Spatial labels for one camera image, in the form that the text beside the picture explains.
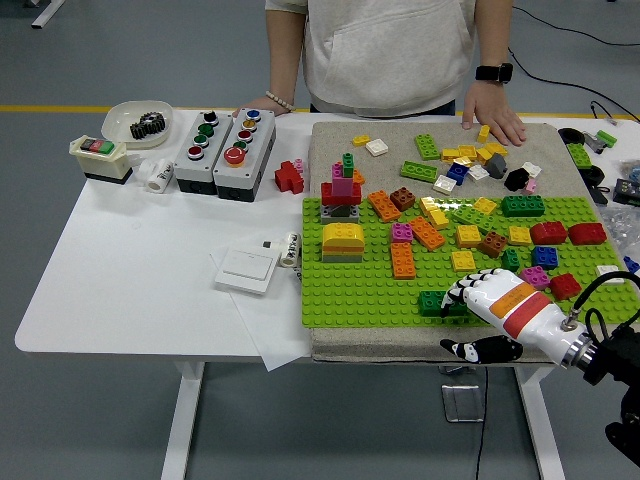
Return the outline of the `person's right hand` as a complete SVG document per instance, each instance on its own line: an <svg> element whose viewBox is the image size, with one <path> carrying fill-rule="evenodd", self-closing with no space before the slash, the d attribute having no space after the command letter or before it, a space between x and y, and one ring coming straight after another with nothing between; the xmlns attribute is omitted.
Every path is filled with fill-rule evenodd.
<svg viewBox="0 0 640 480"><path fill-rule="evenodd" d="M280 116L280 115L284 115L287 113L290 113L290 110L287 109L286 107L278 104L277 102L273 101L272 99L263 96L260 98L256 98L244 105L241 105L239 108L237 108L233 113L232 116L233 117L237 117L240 113L240 110L246 108L246 109L256 109L256 110L269 110L269 111L273 111L275 116Z"/></svg>

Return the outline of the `person's left hand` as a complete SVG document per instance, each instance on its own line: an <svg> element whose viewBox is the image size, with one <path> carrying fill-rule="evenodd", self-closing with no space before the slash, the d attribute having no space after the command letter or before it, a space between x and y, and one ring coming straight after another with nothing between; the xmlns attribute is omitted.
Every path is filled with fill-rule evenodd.
<svg viewBox="0 0 640 480"><path fill-rule="evenodd" d="M525 126L511 109L501 83L476 80L470 85L464 98L462 128L470 130L474 121L488 126L502 145L522 146L526 141Z"/></svg>

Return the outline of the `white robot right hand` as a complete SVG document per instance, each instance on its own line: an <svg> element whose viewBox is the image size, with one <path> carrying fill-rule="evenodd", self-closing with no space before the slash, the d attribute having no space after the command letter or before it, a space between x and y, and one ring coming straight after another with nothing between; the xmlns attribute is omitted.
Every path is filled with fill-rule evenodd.
<svg viewBox="0 0 640 480"><path fill-rule="evenodd" d="M474 364L506 363L519 359L525 346L542 351L557 365L577 358L585 328L562 328L566 315L542 292L509 270L482 270L456 281L441 303L447 315L464 304L499 334L470 342L443 339L440 345L456 357Z"/></svg>

